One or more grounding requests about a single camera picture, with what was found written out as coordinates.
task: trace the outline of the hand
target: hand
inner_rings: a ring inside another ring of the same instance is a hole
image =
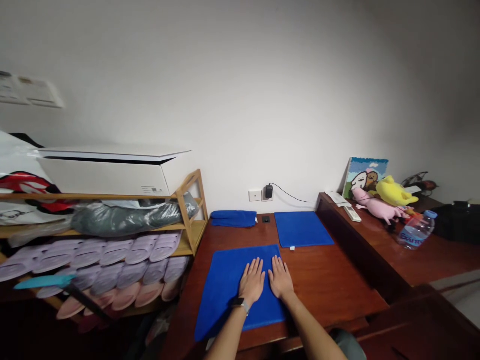
[[[283,263],[280,257],[272,257],[271,265],[273,272],[268,270],[271,291],[277,298],[282,299],[286,294],[294,292],[294,283],[287,263]]]
[[[238,297],[244,298],[246,303],[252,305],[260,299],[260,295],[264,291],[265,271],[264,261],[257,257],[253,259],[251,265],[248,263],[243,272],[240,281],[240,288],[238,289]]]

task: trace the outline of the wooden desk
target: wooden desk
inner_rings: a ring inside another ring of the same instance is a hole
[[[480,246],[432,235],[418,250],[408,250],[395,241],[402,224],[390,234],[367,210],[356,212],[361,223],[351,221],[327,194],[320,194],[318,217],[370,285],[389,303],[411,287],[480,269]]]
[[[252,228],[220,227],[212,226],[212,221],[208,223],[160,359],[202,358],[206,342],[195,343],[194,333],[213,254],[253,246],[280,246],[275,216],[269,214],[271,223],[262,223],[263,216],[266,214],[258,216],[259,223]],[[295,251],[280,247],[280,253],[290,268],[298,297],[324,327],[354,321],[389,308],[337,244],[300,247]],[[291,321],[245,331],[239,350],[296,335]]]

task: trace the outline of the remote control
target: remote control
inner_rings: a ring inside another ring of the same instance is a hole
[[[357,214],[357,212],[354,210],[353,207],[345,206],[345,211],[352,221],[354,221],[356,223],[361,223],[362,222],[362,218]]]

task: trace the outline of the bottle label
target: bottle label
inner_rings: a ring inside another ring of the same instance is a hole
[[[401,231],[400,239],[404,240],[409,245],[411,245],[413,247],[416,247],[416,248],[418,248],[420,245],[422,245],[425,241],[425,239],[412,236],[408,231],[405,231],[405,230]]]

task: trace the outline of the plush toy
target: plush toy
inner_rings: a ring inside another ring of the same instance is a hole
[[[357,209],[367,209],[374,217],[384,219],[388,226],[391,226],[390,220],[397,218],[406,218],[408,216],[402,209],[387,204],[385,201],[375,198],[372,194],[361,188],[353,189],[353,199],[358,203]]]
[[[378,182],[376,185],[376,191],[370,191],[370,194],[372,195],[377,193],[384,202],[394,207],[407,206],[408,204],[416,203],[419,200],[418,197],[412,196],[411,193],[406,192],[405,188],[396,183],[391,175]]]

